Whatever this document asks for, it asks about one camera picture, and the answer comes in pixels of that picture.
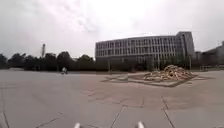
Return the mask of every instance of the ground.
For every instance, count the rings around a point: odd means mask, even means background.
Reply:
[[[224,71],[173,88],[105,81],[122,75],[0,71],[0,128],[221,128]]]

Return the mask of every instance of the treeline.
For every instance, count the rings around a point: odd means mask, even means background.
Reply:
[[[168,61],[144,61],[136,62],[130,59],[124,60],[102,60],[94,61],[88,55],[82,55],[77,59],[71,58],[67,51],[63,51],[56,55],[54,53],[46,53],[44,57],[35,57],[16,53],[10,59],[0,54],[0,69],[3,68],[23,68],[31,71],[61,71],[66,67],[69,71],[143,71],[143,70],[163,70],[167,65],[174,64],[189,69],[201,66],[201,63],[195,60],[179,58],[171,58]]]
[[[73,59],[67,51],[58,55],[46,53],[44,57],[16,53],[10,59],[0,54],[0,69],[23,68],[24,70],[33,71],[61,71],[63,67],[71,71],[91,71],[96,69],[93,58],[88,55],[82,55],[78,59]]]

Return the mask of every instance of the building facade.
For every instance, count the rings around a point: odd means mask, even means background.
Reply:
[[[179,32],[171,36],[133,37],[100,41],[95,45],[97,60],[125,59],[143,61],[167,61],[174,57],[195,57],[191,32]]]
[[[204,65],[223,65],[224,64],[224,41],[222,45],[202,53]]]

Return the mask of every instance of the tower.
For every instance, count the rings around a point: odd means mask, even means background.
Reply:
[[[43,45],[42,45],[42,48],[41,48],[41,57],[42,57],[42,58],[44,58],[44,56],[45,56],[45,50],[46,50],[46,45],[43,44]]]

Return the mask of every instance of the sky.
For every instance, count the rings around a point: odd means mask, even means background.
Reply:
[[[68,51],[94,57],[95,42],[192,31],[195,50],[224,40],[223,0],[0,0],[0,53]]]

